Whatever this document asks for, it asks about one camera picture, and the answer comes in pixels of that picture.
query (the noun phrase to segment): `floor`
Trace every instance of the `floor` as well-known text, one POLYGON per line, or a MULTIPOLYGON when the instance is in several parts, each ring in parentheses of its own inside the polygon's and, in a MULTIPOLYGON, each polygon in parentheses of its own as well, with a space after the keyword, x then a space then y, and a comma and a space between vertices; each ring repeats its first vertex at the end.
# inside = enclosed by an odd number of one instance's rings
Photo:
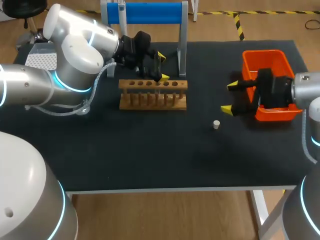
MULTIPOLYGON (((48 2, 49 6, 58 2, 73 9, 100 10, 99 0, 48 2)), ((199 0, 199 12, 319 9, 318 0, 199 0)), ((46 13, 42 13, 35 18, 39 27, 45 17, 46 13)), ((242 14, 240 23, 246 40, 294 40, 308 69, 320 71, 320 30, 305 29, 307 20, 319 18, 319 15, 309 14, 242 14)), ((197 22, 191 19, 188 23, 188 41, 239 40, 230 16, 201 15, 197 22)), ((24 32, 23 21, 0 22, 0 29, 2 33, 7 33, 0 36, 0 62, 12 63, 17 54, 15 41, 24 32)), ((177 25, 128 27, 131 36, 138 30, 150 33, 154 42, 174 42, 178 39, 177 25)), ((245 191, 80 195, 75 201, 79 220, 78 239, 256 240, 257 226, 248 196, 245 191)), ((282 196, 282 191, 264 191, 264 196, 270 212, 282 196)), ((273 239, 284 238, 278 232, 273 239)))

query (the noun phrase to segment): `black table mat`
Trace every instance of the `black table mat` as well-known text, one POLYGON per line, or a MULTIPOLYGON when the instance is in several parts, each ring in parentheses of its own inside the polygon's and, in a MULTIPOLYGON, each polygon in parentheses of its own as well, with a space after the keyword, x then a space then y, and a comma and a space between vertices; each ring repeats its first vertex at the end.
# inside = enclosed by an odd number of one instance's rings
MULTIPOLYGON (((176 43, 154 43, 177 77, 176 43)), ((310 170, 301 147, 301 115, 289 123, 259 123, 220 110, 242 70, 245 50, 280 49, 295 73, 307 70, 293 41, 189 42, 187 111, 119 110, 118 68, 99 82, 85 116, 54 117, 23 107, 0 109, 0 131, 39 150, 66 191, 296 185, 310 170), (213 130, 214 120, 221 122, 213 130)), ((30 47, 20 50, 24 64, 30 47)))

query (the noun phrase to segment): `wooden test tube rack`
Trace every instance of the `wooden test tube rack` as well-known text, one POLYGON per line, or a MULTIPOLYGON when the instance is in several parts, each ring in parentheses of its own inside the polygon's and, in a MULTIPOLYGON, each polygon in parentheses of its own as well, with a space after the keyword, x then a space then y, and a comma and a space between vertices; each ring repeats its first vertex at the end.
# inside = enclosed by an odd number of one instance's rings
POLYGON ((119 105, 121 110, 187 110, 186 80, 155 82, 120 79, 119 89, 123 90, 119 105), (150 90, 150 92, 130 93, 130 90, 150 90))

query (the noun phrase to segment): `orange bin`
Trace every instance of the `orange bin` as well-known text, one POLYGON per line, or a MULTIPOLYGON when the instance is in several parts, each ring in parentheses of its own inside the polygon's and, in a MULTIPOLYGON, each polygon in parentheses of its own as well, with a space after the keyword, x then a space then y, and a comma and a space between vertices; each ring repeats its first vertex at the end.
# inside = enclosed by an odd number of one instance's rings
MULTIPOLYGON (((266 68, 271 68, 273 75, 276 77, 295 77, 286 55, 280 50, 244 51, 242 57, 242 76, 245 81, 255 80, 258 70, 266 68)), ((255 89, 255 86, 246 89, 250 102, 253 100, 255 89)), ((291 121, 301 112, 302 110, 298 109, 295 104, 289 104, 289 107, 272 109, 266 109, 263 105, 260 105, 255 118, 259 121, 291 121)))

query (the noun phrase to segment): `small white cap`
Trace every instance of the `small white cap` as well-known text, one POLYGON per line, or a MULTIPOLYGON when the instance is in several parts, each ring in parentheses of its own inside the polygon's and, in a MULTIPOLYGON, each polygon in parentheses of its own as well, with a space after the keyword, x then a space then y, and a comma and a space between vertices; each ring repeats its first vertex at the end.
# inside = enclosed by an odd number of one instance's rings
POLYGON ((214 120, 214 121, 213 121, 213 128, 214 128, 214 129, 218 129, 219 126, 220 126, 220 121, 214 120))

